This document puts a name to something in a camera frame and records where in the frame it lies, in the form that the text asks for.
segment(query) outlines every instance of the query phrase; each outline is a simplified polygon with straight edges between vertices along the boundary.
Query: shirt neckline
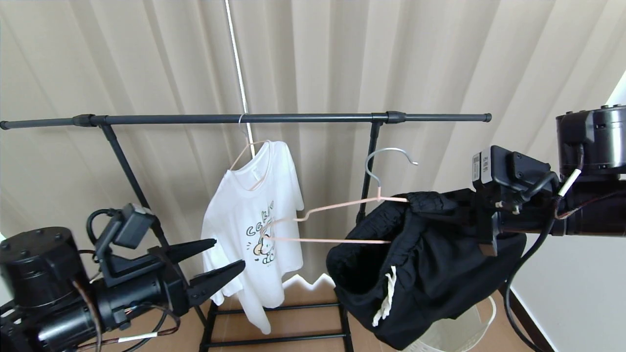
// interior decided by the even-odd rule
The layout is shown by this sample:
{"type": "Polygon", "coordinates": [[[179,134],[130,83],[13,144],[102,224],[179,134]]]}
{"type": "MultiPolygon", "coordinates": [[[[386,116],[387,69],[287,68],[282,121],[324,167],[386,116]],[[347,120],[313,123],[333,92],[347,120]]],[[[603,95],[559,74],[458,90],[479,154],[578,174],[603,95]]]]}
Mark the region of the shirt neckline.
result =
{"type": "Polygon", "coordinates": [[[237,170],[230,170],[230,169],[226,170],[226,177],[228,177],[229,181],[233,183],[235,190],[237,190],[237,193],[239,193],[242,197],[251,197],[255,195],[256,192],[260,192],[262,189],[265,188],[265,185],[267,184],[268,178],[270,177],[270,173],[272,171],[273,149],[274,148],[272,146],[272,142],[268,140],[265,143],[263,143],[263,145],[261,146],[257,154],[244,166],[242,166],[241,168],[237,170]],[[237,177],[239,175],[248,173],[251,168],[255,167],[257,164],[262,162],[265,156],[267,156],[267,165],[264,165],[265,179],[263,179],[263,181],[261,181],[261,183],[259,183],[259,185],[256,188],[252,190],[246,189],[241,184],[241,182],[239,182],[239,179],[237,177]]]}

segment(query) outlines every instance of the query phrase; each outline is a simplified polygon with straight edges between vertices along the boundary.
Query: basket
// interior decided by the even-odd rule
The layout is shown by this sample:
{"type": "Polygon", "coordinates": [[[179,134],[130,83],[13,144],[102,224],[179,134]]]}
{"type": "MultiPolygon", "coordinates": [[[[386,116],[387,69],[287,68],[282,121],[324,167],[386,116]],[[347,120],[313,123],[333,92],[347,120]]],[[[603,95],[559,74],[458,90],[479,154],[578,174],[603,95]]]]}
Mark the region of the basket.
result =
{"type": "Polygon", "coordinates": [[[467,352],[483,338],[496,318],[496,303],[491,302],[491,317],[482,321],[474,305],[456,319],[442,319],[409,345],[403,352],[467,352]]]}

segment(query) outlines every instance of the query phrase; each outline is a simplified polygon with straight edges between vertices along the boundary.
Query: curtain fold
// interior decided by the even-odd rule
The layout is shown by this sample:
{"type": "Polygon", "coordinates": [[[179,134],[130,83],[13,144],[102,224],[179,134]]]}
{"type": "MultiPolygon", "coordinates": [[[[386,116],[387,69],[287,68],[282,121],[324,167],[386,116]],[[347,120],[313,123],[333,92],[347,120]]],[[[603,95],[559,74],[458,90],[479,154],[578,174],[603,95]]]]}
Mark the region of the curtain fold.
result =
{"type": "MultiPolygon", "coordinates": [[[[384,195],[469,187],[471,156],[491,144],[557,167],[553,118],[600,106],[626,70],[621,0],[230,5],[251,113],[493,114],[491,123],[384,125],[378,147],[403,148],[420,163],[377,156],[384,195]]],[[[0,36],[3,120],[242,112],[222,1],[3,1],[0,36]]],[[[287,142],[305,209],[361,196],[369,129],[252,125],[256,140],[287,142]]],[[[206,206],[244,146],[237,126],[115,130],[171,243],[198,239],[206,206]]],[[[0,147],[6,236],[63,225],[87,248],[89,213],[137,202],[96,128],[2,132],[0,147]]],[[[302,235],[343,238],[357,210],[314,214],[302,235]]],[[[155,243],[146,236],[140,252],[122,253],[155,243]]],[[[330,246],[303,248],[300,274],[313,282],[330,246]]],[[[183,270],[197,274],[200,264],[190,259],[183,270]]]]}

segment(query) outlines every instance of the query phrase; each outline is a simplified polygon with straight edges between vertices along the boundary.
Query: clothes rack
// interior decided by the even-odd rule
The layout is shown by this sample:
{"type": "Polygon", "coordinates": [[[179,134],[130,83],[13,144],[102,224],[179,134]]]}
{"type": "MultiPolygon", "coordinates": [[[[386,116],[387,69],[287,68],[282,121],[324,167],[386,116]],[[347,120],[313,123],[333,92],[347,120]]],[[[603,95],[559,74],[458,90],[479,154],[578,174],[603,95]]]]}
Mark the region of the clothes rack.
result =
{"type": "MultiPolygon", "coordinates": [[[[141,206],[150,208],[150,204],[146,199],[141,185],[137,181],[135,174],[133,173],[128,160],[122,150],[122,147],[117,140],[113,125],[151,125],[151,124],[181,124],[181,123],[312,123],[312,122],[369,122],[371,123],[371,129],[369,134],[369,146],[367,154],[369,155],[376,150],[376,143],[378,141],[379,132],[382,124],[395,124],[403,122],[489,122],[491,121],[491,114],[407,114],[399,111],[387,111],[386,113],[355,113],[355,114],[337,114],[337,113],[322,113],[322,114],[246,114],[243,117],[239,114],[234,115],[78,115],[72,118],[52,118],[52,119],[40,119],[40,120],[23,120],[23,121],[1,121],[0,128],[3,130],[11,130],[17,128],[31,128],[31,127],[61,127],[61,126],[77,126],[77,127],[100,127],[109,141],[113,153],[115,154],[122,171],[126,175],[128,182],[141,206]]],[[[371,170],[374,165],[374,158],[372,157],[368,161],[368,167],[371,170]]],[[[369,183],[371,177],[366,172],[363,177],[363,185],[361,198],[367,198],[369,191],[369,183]]],[[[365,204],[361,204],[359,212],[357,213],[356,222],[360,222],[365,217],[365,204]]],[[[169,248],[169,243],[165,237],[165,233],[161,228],[161,223],[155,221],[151,227],[160,245],[164,248],[169,248]]],[[[175,266],[181,277],[184,277],[178,264],[175,266]]],[[[215,318],[218,315],[223,314],[242,314],[243,310],[236,309],[230,311],[219,311],[217,305],[211,302],[207,316],[205,317],[202,310],[199,307],[195,307],[196,313],[200,318],[200,321],[204,325],[204,333],[202,341],[200,342],[199,350],[204,352],[208,351],[211,347],[223,347],[223,346],[242,346],[248,344],[262,344],[262,343],[278,343],[285,341],[302,341],[309,339],[325,339],[325,338],[342,338],[344,341],[344,347],[346,352],[354,352],[352,346],[352,338],[350,333],[350,326],[347,318],[347,311],[340,303],[322,303],[322,304],[302,304],[296,306],[281,306],[278,308],[265,309],[266,311],[283,311],[291,309],[314,309],[321,307],[338,307],[339,317],[341,320],[341,333],[335,334],[312,334],[303,336],[290,336],[284,338],[264,338],[264,339],[250,339],[243,341],[226,341],[226,342],[211,342],[211,336],[213,333],[213,327],[215,326],[215,318]]]]}

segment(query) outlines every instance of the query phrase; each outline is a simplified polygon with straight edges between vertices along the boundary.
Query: brown floor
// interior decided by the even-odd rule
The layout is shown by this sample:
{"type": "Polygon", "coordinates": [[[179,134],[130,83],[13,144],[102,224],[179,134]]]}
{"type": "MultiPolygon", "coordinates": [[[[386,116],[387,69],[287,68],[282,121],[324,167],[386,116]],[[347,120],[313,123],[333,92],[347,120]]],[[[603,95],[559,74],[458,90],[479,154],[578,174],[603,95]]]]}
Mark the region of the brown floor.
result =
{"type": "MultiPolygon", "coordinates": [[[[498,305],[498,314],[487,334],[473,352],[526,352],[526,346],[517,338],[504,315],[502,296],[494,293],[498,305]]],[[[336,301],[332,287],[321,282],[315,291],[310,291],[300,284],[293,284],[285,290],[285,305],[326,303],[336,301]]],[[[239,302],[234,299],[228,300],[220,309],[240,308],[239,302]]],[[[491,311],[488,302],[479,304],[481,315],[488,316],[491,311]]],[[[114,336],[129,336],[133,334],[149,332],[158,321],[159,313],[152,311],[133,321],[133,326],[125,331],[116,331],[105,334],[105,338],[114,336]]],[[[338,333],[341,330],[339,313],[336,307],[298,309],[295,311],[278,311],[268,313],[272,325],[271,337],[293,336],[314,333],[338,333]]],[[[172,326],[167,322],[163,328],[172,326]]],[[[394,350],[384,343],[379,342],[374,335],[365,330],[352,316],[350,316],[350,328],[352,331],[352,343],[356,352],[393,352],[394,350]]],[[[245,315],[222,315],[218,316],[213,331],[213,341],[232,341],[237,339],[264,338],[257,328],[252,326],[245,315]]],[[[143,351],[197,351],[202,338],[202,325],[193,311],[190,311],[182,319],[180,330],[171,335],[152,339],[140,350],[143,351]]],[[[103,351],[121,351],[133,343],[114,344],[104,346],[103,351]]],[[[275,344],[259,344],[252,346],[236,346],[228,348],[212,348],[211,352],[310,352],[310,351],[344,351],[343,342],[340,338],[320,339],[298,342],[285,342],[275,344]]]]}

